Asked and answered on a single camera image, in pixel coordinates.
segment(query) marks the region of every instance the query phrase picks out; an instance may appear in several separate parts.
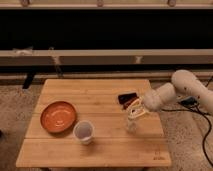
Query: plate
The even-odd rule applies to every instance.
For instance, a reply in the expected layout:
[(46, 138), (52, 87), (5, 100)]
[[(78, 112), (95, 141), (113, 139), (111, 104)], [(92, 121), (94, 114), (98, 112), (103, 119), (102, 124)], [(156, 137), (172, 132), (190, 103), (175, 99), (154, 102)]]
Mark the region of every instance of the plate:
[(47, 106), (41, 114), (41, 125), (50, 133), (60, 133), (76, 121), (76, 111), (72, 104), (57, 101)]

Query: black cable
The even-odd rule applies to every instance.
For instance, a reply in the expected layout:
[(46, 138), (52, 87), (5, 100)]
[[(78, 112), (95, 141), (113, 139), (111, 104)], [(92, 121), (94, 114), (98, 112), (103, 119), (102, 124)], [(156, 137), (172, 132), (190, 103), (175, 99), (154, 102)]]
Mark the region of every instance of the black cable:
[(202, 150), (203, 150), (203, 153), (204, 153), (204, 156), (206, 157), (206, 159), (208, 160), (209, 164), (211, 165), (211, 167), (213, 167), (213, 162), (211, 161), (211, 159), (209, 158), (208, 156), (208, 153), (206, 151), (206, 140), (207, 140), (207, 137), (209, 136), (210, 132), (212, 131), (212, 124), (211, 124), (211, 121), (209, 120), (209, 118), (206, 116), (206, 115), (209, 115), (208, 113), (204, 113), (202, 112), (198, 105), (194, 106), (193, 109), (192, 107), (188, 107), (188, 106), (185, 106), (185, 105), (182, 105), (180, 104), (181, 106), (185, 107), (186, 109), (174, 109), (174, 110), (170, 110), (170, 109), (162, 109), (162, 111), (165, 111), (165, 112), (178, 112), (178, 111), (188, 111), (188, 112), (192, 112), (192, 113), (196, 113), (196, 114), (199, 114), (200, 116), (204, 117), (206, 119), (206, 121), (208, 122), (208, 130), (207, 132), (205, 133), (204, 137), (203, 137), (203, 140), (202, 140)]

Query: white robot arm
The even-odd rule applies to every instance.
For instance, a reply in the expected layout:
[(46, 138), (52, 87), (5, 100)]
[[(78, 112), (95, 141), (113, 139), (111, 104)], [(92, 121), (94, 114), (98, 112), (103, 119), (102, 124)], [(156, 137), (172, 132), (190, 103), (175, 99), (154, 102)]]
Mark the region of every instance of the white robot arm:
[(171, 83), (151, 90), (143, 96), (143, 105), (149, 111), (157, 111), (165, 104), (175, 101), (177, 93), (194, 97), (209, 114), (213, 114), (213, 92), (187, 70), (178, 70), (172, 75)]

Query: concrete floor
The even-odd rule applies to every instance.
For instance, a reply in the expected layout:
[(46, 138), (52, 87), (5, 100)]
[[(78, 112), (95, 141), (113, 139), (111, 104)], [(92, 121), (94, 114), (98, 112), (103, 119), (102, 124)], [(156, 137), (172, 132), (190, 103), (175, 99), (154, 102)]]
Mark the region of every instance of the concrete floor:
[[(158, 87), (163, 82), (153, 82)], [(0, 85), (0, 129), (4, 132), (0, 139), (0, 171), (38, 171), (39, 169), (21, 169), (15, 167), (32, 111), (41, 92), (42, 85), (31, 85), (23, 90), (22, 85)], [(179, 108), (168, 105), (167, 108)], [(199, 115), (189, 112), (159, 112), (163, 129), (168, 141), (172, 158), (169, 168), (149, 168), (149, 171), (208, 171), (210, 165), (206, 161), (201, 142), (207, 129), (206, 121)], [(213, 160), (213, 133), (208, 138), (207, 149)], [(139, 171), (141, 168), (99, 168), (99, 169), (53, 169), (64, 170), (96, 170), (96, 171)]]

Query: white cup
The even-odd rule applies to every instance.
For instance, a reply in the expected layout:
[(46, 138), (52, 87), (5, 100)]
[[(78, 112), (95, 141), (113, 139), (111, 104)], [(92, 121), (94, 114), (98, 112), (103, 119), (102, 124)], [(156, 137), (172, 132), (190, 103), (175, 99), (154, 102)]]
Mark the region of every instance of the white cup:
[(89, 121), (78, 122), (73, 130), (74, 136), (84, 145), (92, 141), (94, 126)]

